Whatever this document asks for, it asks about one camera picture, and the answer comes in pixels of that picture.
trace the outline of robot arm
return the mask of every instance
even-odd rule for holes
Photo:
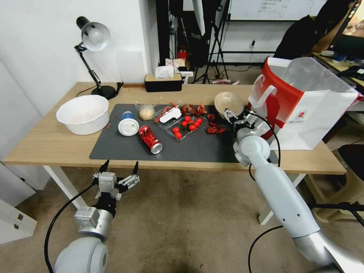
[[[95,173],[98,181],[98,201],[92,207],[81,207],[75,214],[81,238],[73,241],[58,256],[54,266],[56,273],[103,273],[107,262],[107,247],[104,242],[110,235],[111,221],[116,213],[116,201],[122,193],[139,181],[138,162],[132,175],[117,178],[115,173]]]
[[[267,162],[270,147],[260,137],[267,130],[264,122],[256,122],[249,113],[238,120],[228,109],[224,116],[234,124],[237,133],[234,144],[236,158],[245,166],[254,166],[255,181],[300,253],[309,261],[323,266],[320,272],[364,272],[361,261],[325,237],[287,174]]]

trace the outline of soda can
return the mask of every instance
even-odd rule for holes
[[[157,154],[162,150],[162,143],[155,137],[149,126],[142,126],[139,129],[140,138],[148,145],[152,154]]]

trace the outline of desk lamp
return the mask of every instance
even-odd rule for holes
[[[92,95],[100,95],[107,99],[112,99],[116,97],[118,92],[112,86],[104,85],[101,86],[100,78],[97,76],[95,71],[91,70],[85,58],[82,55],[82,52],[85,50],[91,51],[100,51],[103,50],[110,40],[110,31],[103,24],[90,22],[86,17],[78,17],[76,20],[77,26],[81,30],[81,39],[82,42],[75,46],[75,50],[80,55],[83,63],[88,69],[92,79],[96,83],[96,88],[92,90]]]

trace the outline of tissue box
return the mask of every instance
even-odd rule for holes
[[[147,92],[168,92],[182,90],[182,76],[180,73],[173,75],[173,78],[155,78],[153,74],[145,76],[145,89]]]

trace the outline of plastic bowl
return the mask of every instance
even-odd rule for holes
[[[219,115],[225,119],[225,109],[231,110],[236,116],[240,115],[244,110],[243,100],[236,94],[231,92],[222,92],[215,97],[215,108]]]
[[[57,120],[77,135],[88,135],[109,122],[109,102],[99,95],[81,96],[67,101],[57,111]]]

